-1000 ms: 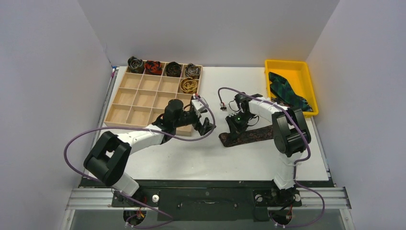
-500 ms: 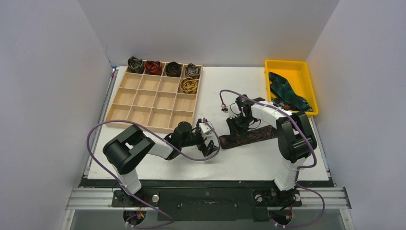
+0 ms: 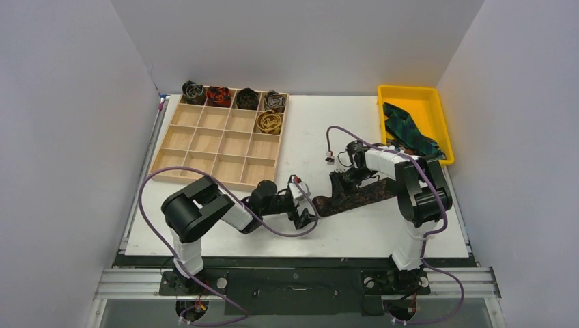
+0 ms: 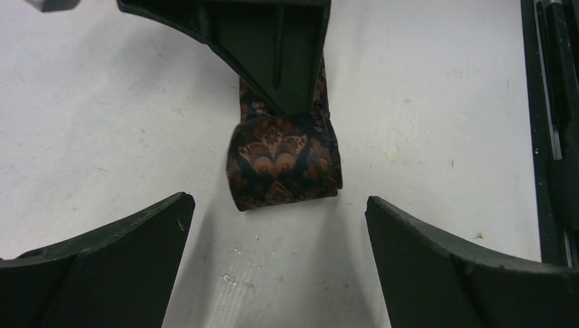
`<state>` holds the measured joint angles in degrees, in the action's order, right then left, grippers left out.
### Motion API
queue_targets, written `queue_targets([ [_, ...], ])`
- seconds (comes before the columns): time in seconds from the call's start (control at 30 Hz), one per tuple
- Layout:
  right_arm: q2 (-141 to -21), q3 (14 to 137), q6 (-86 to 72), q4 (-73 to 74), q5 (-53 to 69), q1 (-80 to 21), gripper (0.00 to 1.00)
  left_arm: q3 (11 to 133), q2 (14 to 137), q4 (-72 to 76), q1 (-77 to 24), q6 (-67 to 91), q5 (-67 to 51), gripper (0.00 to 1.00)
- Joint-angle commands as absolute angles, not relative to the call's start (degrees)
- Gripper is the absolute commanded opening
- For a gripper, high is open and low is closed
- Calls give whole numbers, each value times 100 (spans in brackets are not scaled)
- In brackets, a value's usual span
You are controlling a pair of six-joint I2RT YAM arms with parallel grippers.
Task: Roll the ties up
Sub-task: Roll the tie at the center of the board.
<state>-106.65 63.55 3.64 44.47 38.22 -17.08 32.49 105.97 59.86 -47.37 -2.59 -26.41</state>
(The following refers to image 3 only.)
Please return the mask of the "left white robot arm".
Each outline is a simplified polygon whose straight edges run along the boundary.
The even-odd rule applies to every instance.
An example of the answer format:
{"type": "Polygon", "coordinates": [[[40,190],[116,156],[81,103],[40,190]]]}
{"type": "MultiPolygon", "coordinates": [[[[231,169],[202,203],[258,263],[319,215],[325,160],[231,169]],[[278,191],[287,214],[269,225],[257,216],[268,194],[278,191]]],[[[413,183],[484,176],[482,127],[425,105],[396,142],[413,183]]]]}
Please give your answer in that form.
{"type": "Polygon", "coordinates": [[[161,211],[171,229],[177,254],[172,265],[177,285],[188,294],[195,294],[203,287],[201,238],[218,221],[242,234],[250,234],[262,226],[265,216],[285,214],[299,230],[317,221],[308,209],[298,209],[298,203],[308,195],[308,186],[295,175],[290,176],[287,187],[281,190],[273,181],[263,180],[239,202],[207,176],[170,195],[161,211]]]}

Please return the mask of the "dark orange paisley tie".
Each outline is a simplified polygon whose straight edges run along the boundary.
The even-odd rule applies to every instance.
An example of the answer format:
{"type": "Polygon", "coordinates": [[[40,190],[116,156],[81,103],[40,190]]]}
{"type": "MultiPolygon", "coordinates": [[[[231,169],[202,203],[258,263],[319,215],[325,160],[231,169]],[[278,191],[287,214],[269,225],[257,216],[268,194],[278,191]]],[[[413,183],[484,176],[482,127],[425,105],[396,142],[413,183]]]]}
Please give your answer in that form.
{"type": "MultiPolygon", "coordinates": [[[[359,187],[358,193],[353,195],[358,202],[358,207],[374,204],[383,200],[388,200],[397,197],[395,181],[390,178],[385,178],[373,182],[364,187],[359,187]]],[[[316,211],[321,217],[330,217],[337,214],[328,214],[328,201],[331,197],[323,195],[313,198],[313,204],[316,211]]]]}

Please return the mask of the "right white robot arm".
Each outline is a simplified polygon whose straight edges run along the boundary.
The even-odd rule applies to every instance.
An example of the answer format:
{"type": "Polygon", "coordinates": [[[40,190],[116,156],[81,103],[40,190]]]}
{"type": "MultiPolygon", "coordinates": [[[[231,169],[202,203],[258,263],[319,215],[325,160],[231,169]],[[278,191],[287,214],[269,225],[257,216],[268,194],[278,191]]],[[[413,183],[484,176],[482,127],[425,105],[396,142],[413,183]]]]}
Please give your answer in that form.
{"type": "Polygon", "coordinates": [[[423,257],[428,238],[453,200],[439,160],[399,154],[382,144],[350,142],[345,149],[350,165],[337,164],[329,174],[332,195],[314,203],[323,217],[396,198],[404,218],[403,230],[389,256],[382,283],[394,294],[426,287],[423,257]]]}

